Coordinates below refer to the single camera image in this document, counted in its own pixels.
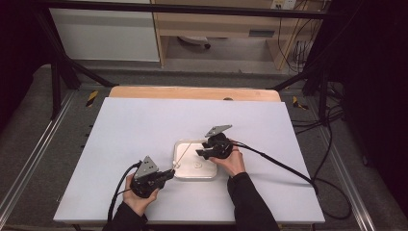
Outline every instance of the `white plate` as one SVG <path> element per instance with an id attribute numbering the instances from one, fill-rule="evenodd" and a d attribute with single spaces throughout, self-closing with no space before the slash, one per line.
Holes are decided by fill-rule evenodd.
<path id="1" fill-rule="evenodd" d="M 198 156 L 196 149 L 202 149 L 202 142 L 207 140 L 179 140 L 174 145 L 174 162 L 178 179 L 211 180 L 217 175 L 217 165 Z"/>

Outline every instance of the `wooden edge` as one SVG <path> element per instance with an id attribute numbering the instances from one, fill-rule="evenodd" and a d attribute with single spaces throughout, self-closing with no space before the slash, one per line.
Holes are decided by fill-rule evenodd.
<path id="1" fill-rule="evenodd" d="M 156 4 L 156 0 L 150 0 L 150 4 Z M 165 66 L 166 62 L 166 54 L 164 54 L 163 47 L 162 47 L 162 40 L 160 38 L 160 31 L 159 31 L 159 16 L 157 13 L 152 13 L 153 16 L 153 23 L 154 23 L 154 31 L 156 35 L 156 44 L 157 44 L 157 52 L 159 53 L 159 60 L 161 66 Z"/>
<path id="2" fill-rule="evenodd" d="M 238 101 L 281 102 L 276 90 L 214 89 L 183 87 L 114 87 L 109 97 L 119 98 L 167 98 L 167 99 L 219 99 Z"/>
<path id="3" fill-rule="evenodd" d="M 282 44 L 282 43 L 286 44 L 287 42 L 285 39 L 280 39 L 279 41 L 280 41 L 279 44 Z M 272 57 L 275 68 L 277 70 L 282 70 L 283 66 L 281 65 L 281 63 L 285 59 L 285 57 L 282 54 L 283 52 L 279 50 L 278 39 L 267 38 L 267 45 L 268 45 L 269 54 Z"/>

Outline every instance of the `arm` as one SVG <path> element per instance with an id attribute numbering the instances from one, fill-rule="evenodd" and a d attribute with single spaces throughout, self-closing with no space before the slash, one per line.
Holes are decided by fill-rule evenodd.
<path id="1" fill-rule="evenodd" d="M 130 189 L 133 174 L 126 177 L 125 189 Z M 108 222 L 103 231 L 139 231 L 147 223 L 144 211 L 147 206 L 156 200 L 159 189 L 156 189 L 148 198 L 140 198 L 132 191 L 123 193 L 123 202 L 117 208 L 111 222 Z"/>
<path id="2" fill-rule="evenodd" d="M 245 171 L 242 153 L 234 146 L 231 155 L 224 159 L 210 158 L 230 175 L 228 192 L 235 205 L 237 230 L 278 231 L 279 227 L 264 199 L 258 194 Z"/>
<path id="3" fill-rule="evenodd" d="M 235 205 L 237 230 L 278 231 L 279 227 L 264 199 L 258 194 L 248 173 L 228 180 L 228 192 Z"/>

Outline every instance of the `black sleeve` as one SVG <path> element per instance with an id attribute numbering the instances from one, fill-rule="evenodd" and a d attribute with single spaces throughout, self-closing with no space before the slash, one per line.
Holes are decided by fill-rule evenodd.
<path id="1" fill-rule="evenodd" d="M 102 231 L 139 231 L 147 220 L 139 217 L 127 204 L 121 203 L 111 222 Z"/>
<path id="2" fill-rule="evenodd" d="M 248 173 L 229 178 L 228 192 L 235 205 L 238 231 L 278 231 L 279 227 L 264 199 L 258 194 Z"/>

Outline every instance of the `white cabinet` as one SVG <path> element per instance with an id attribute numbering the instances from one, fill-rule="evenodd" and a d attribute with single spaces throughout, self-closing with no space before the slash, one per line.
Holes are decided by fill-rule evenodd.
<path id="1" fill-rule="evenodd" d="M 109 2 L 150 3 L 148 0 Z M 71 59 L 159 61 L 152 13 L 50 11 Z"/>

